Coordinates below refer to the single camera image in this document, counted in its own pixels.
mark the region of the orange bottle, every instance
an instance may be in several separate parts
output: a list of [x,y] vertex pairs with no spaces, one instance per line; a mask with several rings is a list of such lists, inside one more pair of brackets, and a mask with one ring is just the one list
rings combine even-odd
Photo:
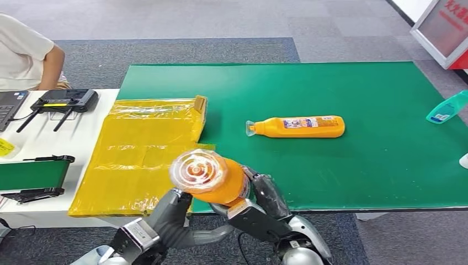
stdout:
[[248,196],[248,177],[237,162],[214,151],[195,149],[177,157],[169,169],[172,183],[208,203],[233,206]]
[[296,118],[270,118],[259,122],[246,122],[246,134],[268,137],[340,137],[344,121],[340,116],[311,116]]

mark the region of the wire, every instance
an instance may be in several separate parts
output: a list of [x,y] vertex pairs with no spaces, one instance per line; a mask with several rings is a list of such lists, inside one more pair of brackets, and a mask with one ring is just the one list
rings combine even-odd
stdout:
[[27,225],[27,226],[20,226],[18,228],[11,228],[8,223],[5,221],[5,219],[3,218],[0,218],[0,224],[2,224],[4,227],[8,228],[8,229],[11,229],[12,231],[15,231],[15,232],[18,232],[19,230],[21,229],[25,229],[25,228],[33,228],[33,232],[30,234],[30,235],[25,235],[25,236],[0,236],[0,239],[1,238],[6,238],[6,237],[27,237],[27,236],[34,236],[36,234],[36,226],[35,225]]
[[244,260],[246,261],[246,264],[247,264],[247,265],[250,265],[249,261],[247,260],[246,254],[244,253],[244,250],[242,249],[242,246],[241,246],[241,236],[242,236],[243,234],[246,234],[246,233],[245,233],[245,232],[242,232],[242,233],[240,233],[240,234],[237,236],[237,244],[239,245],[239,249],[241,250],[242,257],[243,257]]
[[10,119],[8,119],[8,121],[24,120],[24,119],[26,119],[27,117],[31,116],[33,113],[34,113],[34,112],[31,112],[31,113],[28,114],[28,116],[22,117],[22,118],[19,118],[19,119],[10,118]]

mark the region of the green table mat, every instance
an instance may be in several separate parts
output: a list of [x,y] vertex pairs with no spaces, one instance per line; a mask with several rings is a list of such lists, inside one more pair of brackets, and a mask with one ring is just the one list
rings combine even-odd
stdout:
[[[132,65],[118,99],[208,97],[200,142],[271,174],[293,209],[468,205],[468,129],[412,62]],[[246,120],[339,115],[336,139],[247,137]],[[195,202],[195,212],[209,211]]]

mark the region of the clear bottle cap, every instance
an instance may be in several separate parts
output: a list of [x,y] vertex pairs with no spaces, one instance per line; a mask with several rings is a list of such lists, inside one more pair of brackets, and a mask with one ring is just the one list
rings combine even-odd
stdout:
[[246,134],[247,136],[252,136],[255,133],[255,123],[253,121],[246,121]]
[[171,164],[172,183],[188,193],[203,193],[215,189],[225,181],[227,164],[216,152],[195,149],[177,157]]

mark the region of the yellow plastic bag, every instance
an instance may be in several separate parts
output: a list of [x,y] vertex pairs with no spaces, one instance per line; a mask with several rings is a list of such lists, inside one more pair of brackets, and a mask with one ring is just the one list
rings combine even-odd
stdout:
[[206,98],[119,100],[104,119],[70,216],[149,214],[169,189],[169,167],[197,144]]

